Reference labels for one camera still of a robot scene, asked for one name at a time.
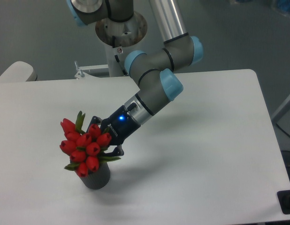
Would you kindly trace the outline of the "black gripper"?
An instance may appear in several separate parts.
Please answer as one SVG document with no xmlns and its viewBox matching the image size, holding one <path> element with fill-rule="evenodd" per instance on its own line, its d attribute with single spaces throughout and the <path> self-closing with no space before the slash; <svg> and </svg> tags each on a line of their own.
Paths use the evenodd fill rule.
<svg viewBox="0 0 290 225">
<path fill-rule="evenodd" d="M 122 105 L 104 120 L 100 117 L 93 116 L 87 128 L 87 133 L 101 134 L 101 131 L 109 128 L 108 132 L 112 137 L 109 145 L 117 146 L 112 152 L 103 152 L 103 156 L 119 157 L 124 155 L 124 150 L 122 149 L 121 144 L 123 144 L 124 140 L 140 127 L 141 125 L 134 121 L 134 119 L 128 114 L 127 108 Z"/>
</svg>

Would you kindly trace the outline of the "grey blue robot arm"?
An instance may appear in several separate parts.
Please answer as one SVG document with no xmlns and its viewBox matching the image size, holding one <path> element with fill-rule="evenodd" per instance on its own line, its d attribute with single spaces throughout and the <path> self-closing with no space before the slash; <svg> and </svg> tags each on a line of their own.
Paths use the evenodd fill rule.
<svg viewBox="0 0 290 225">
<path fill-rule="evenodd" d="M 112 48 L 107 59 L 118 68 L 110 74 L 128 75 L 139 87 L 138 93 L 100 122 L 114 146 L 112 152 L 102 155 L 122 156 L 124 140 L 183 91 L 174 72 L 200 61 L 203 46 L 188 34 L 176 0 L 150 1 L 164 43 L 154 54 L 137 49 L 146 36 L 147 24 L 134 10 L 133 1 L 69 0 L 67 5 L 79 26 L 94 23 L 98 38 Z"/>
</svg>

